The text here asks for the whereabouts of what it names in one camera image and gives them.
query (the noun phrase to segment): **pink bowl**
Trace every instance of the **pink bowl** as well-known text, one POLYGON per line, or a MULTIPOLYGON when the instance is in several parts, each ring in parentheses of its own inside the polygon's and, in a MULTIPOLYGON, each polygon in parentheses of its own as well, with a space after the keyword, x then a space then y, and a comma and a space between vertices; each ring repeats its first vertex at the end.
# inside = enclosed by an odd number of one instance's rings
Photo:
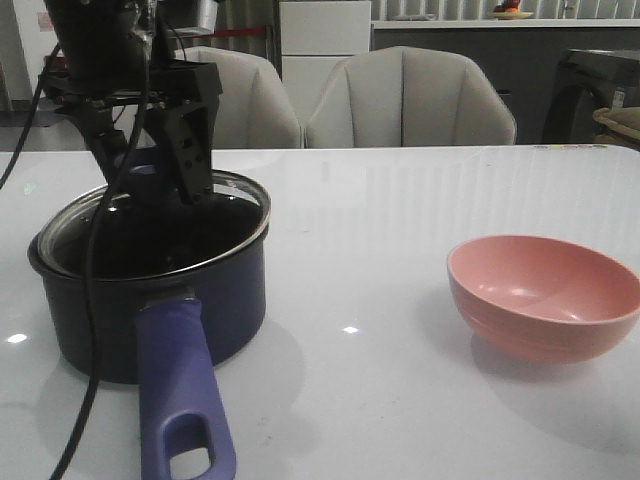
POLYGON ((640 315, 640 280, 615 260, 550 238, 497 235, 447 260, 458 310, 473 330, 525 360, 571 363, 617 345, 640 315))

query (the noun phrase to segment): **glossy table surface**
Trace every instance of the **glossy table surface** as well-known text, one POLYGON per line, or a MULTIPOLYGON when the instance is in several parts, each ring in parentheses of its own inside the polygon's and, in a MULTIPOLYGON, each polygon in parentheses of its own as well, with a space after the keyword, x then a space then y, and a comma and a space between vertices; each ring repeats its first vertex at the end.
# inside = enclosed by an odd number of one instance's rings
MULTIPOLYGON (((230 151, 214 166, 273 201, 267 317, 216 369, 238 480, 640 478, 640 330, 582 364, 513 360, 460 318, 445 266, 466 239, 529 233, 639 272, 637 152, 230 151)), ((0 478, 49 478, 84 394, 25 252, 101 183, 86 152, 32 153, 0 191, 0 478)), ((140 478, 137 409, 136 387, 103 383, 65 478, 140 478)))

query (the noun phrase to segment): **pot handle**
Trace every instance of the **pot handle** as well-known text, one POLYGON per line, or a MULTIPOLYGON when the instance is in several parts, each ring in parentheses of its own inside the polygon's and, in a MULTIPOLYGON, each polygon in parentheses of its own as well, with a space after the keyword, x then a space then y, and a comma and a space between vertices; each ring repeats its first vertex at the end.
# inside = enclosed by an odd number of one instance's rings
POLYGON ((170 460, 205 448, 200 480, 235 477, 236 455, 196 298, 170 299, 136 317, 142 479, 171 480, 170 460))

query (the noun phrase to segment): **white chair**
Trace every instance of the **white chair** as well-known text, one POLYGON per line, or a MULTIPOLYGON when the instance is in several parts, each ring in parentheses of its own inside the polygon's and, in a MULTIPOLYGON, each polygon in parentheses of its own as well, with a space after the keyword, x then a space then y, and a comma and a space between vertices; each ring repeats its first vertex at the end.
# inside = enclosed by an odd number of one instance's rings
POLYGON ((223 93, 214 149, 301 148, 302 128, 274 66, 262 57, 212 47, 190 47, 176 58, 215 62, 223 93))
POLYGON ((308 148, 501 145, 516 123, 471 59, 391 47, 337 64, 304 131, 308 148))

